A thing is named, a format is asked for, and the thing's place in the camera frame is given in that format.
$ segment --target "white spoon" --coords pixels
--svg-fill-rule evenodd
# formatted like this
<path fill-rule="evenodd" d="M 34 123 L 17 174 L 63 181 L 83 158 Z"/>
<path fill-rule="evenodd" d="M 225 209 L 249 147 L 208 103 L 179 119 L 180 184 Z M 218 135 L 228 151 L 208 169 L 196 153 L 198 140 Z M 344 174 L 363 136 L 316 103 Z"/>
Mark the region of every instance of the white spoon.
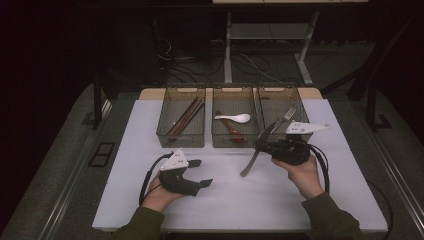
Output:
<path fill-rule="evenodd" d="M 250 120 L 250 115 L 246 113 L 235 116 L 216 115 L 215 119 L 230 119 L 234 122 L 246 123 Z"/>

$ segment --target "spoon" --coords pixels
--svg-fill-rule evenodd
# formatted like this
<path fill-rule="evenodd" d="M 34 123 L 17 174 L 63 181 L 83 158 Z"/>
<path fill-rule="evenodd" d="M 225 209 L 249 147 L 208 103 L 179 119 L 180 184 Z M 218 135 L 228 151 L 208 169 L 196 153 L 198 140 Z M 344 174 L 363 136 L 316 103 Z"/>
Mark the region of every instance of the spoon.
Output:
<path fill-rule="evenodd" d="M 221 111 L 216 111 L 216 115 L 222 116 Z M 228 122 L 227 119 L 221 118 L 222 123 L 228 128 L 228 131 L 230 131 L 230 134 L 233 135 L 231 138 L 231 141 L 234 143 L 244 143 L 244 137 L 243 134 L 239 133 L 237 130 L 235 130 L 231 124 Z"/>
<path fill-rule="evenodd" d="M 246 123 L 250 120 L 250 115 L 246 113 L 235 115 L 235 116 L 216 115 L 215 119 L 230 119 L 234 122 Z"/>

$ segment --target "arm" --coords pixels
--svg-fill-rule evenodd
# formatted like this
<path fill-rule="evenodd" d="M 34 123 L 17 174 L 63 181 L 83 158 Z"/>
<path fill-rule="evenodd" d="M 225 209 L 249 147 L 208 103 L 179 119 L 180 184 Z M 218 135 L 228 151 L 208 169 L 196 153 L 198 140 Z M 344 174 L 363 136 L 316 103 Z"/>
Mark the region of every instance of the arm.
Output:
<path fill-rule="evenodd" d="M 306 199 L 302 206 L 308 213 L 315 239 L 363 239 L 359 222 L 339 209 L 321 187 L 315 156 L 311 155 L 307 162 L 298 166 L 276 159 L 272 162 L 288 171 L 289 179 Z"/>
<path fill-rule="evenodd" d="M 159 239 L 160 227 L 165 216 L 162 214 L 173 201 L 184 197 L 171 193 L 160 185 L 158 175 L 150 182 L 143 203 L 135 211 L 130 222 L 112 234 L 110 240 L 153 240 Z"/>

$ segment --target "person's left hand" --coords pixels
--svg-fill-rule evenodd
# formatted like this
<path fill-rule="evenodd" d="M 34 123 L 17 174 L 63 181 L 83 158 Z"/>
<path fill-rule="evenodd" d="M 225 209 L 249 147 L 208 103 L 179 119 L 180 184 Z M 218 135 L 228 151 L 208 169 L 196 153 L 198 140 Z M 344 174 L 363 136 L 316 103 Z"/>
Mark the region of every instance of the person's left hand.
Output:
<path fill-rule="evenodd" d="M 142 207 L 150 208 L 152 210 L 162 212 L 173 201 L 185 197 L 186 195 L 179 193 L 172 193 L 160 185 L 159 173 L 153 178 L 149 184 L 147 195 L 141 204 Z"/>

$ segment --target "chopsticks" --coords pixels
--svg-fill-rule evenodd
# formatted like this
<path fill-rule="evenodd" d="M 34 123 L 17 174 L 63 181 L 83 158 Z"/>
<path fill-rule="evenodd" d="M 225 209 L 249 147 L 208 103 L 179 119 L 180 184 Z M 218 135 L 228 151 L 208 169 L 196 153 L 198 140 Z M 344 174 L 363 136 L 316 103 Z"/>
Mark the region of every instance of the chopsticks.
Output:
<path fill-rule="evenodd" d="M 176 136 L 180 135 L 183 130 L 187 127 L 190 121 L 196 116 L 197 112 L 203 107 L 205 104 L 204 99 L 199 99 L 196 97 L 193 102 L 188 106 L 188 108 L 184 111 L 178 121 L 174 126 L 168 131 L 167 135 L 169 136 L 169 142 L 175 142 L 177 140 Z"/>

